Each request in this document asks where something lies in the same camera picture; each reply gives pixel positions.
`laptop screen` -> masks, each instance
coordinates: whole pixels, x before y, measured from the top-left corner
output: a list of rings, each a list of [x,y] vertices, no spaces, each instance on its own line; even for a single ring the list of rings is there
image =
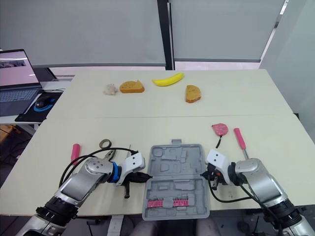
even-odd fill
[[[24,50],[0,52],[0,87],[39,83]]]

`tool case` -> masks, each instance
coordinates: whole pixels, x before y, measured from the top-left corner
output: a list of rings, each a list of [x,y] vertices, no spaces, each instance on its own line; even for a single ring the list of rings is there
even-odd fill
[[[144,220],[198,219],[209,216],[209,186],[202,146],[153,146],[150,151],[142,218]]]

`white table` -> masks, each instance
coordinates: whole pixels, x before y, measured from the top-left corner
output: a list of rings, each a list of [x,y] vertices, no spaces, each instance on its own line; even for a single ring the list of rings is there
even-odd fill
[[[201,144],[205,155],[218,142],[211,129],[225,123],[229,132],[219,151],[231,161],[244,156],[233,133],[239,127],[250,157],[262,160],[295,205],[314,204],[315,145],[294,114],[220,117],[168,118],[77,118],[45,120],[14,166],[0,190],[0,213],[32,215],[58,188],[60,176],[70,162],[72,145],[82,145],[81,154],[98,149],[99,141],[109,138],[115,147],[129,147],[142,152],[148,164],[153,145],[169,144],[182,139],[184,144]],[[126,152],[117,151],[121,163]],[[100,185],[79,209],[79,215],[135,214],[142,211],[145,184],[131,183],[130,198],[124,199],[124,188]],[[243,197],[240,187],[220,186],[222,199]],[[251,200],[223,204],[210,198],[210,208],[259,208]]]
[[[50,90],[50,89],[65,89],[69,86],[70,81],[51,81],[51,82],[40,82],[41,86],[44,90]],[[28,124],[39,124],[40,122],[16,122],[15,119],[18,117],[18,115],[13,116],[4,116],[0,117],[0,124],[15,124],[19,125],[21,128],[26,130],[27,132],[34,134],[35,130],[31,128]]]
[[[48,118],[189,117],[291,114],[266,70],[183,71],[168,87],[151,80],[179,71],[84,71],[77,74]],[[140,80],[143,93],[104,95],[107,84],[119,87]],[[201,89],[201,99],[185,102],[187,85]]]

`banana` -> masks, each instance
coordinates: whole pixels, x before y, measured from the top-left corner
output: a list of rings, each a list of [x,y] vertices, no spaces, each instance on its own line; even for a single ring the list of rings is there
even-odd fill
[[[169,85],[172,85],[172,84],[180,81],[183,77],[184,77],[183,73],[178,73],[176,75],[173,75],[173,76],[168,77],[168,78],[163,79],[163,80],[152,80],[152,81],[157,86],[169,86]]]

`bread slice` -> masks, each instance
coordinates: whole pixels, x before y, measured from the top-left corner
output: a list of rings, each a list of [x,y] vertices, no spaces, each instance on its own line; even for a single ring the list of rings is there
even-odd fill
[[[200,89],[194,85],[187,85],[186,87],[186,102],[193,103],[201,98]]]
[[[144,87],[140,81],[127,81],[120,85],[119,90],[122,93],[135,93],[135,92],[143,92]]]

